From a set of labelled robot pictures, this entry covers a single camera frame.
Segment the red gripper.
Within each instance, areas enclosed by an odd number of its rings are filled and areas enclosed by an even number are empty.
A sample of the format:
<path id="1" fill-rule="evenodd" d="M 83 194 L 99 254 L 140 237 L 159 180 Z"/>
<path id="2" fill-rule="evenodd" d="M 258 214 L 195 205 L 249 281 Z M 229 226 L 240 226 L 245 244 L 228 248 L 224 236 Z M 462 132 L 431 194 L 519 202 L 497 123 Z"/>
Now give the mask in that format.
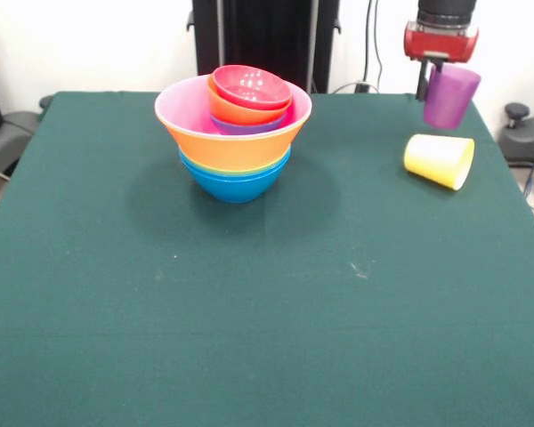
<path id="1" fill-rule="evenodd" d="M 430 60 L 467 63 L 479 37 L 475 26 L 468 28 L 434 28 L 410 21 L 404 30 L 404 52 L 411 60 L 420 60 L 416 99 L 426 99 Z"/>

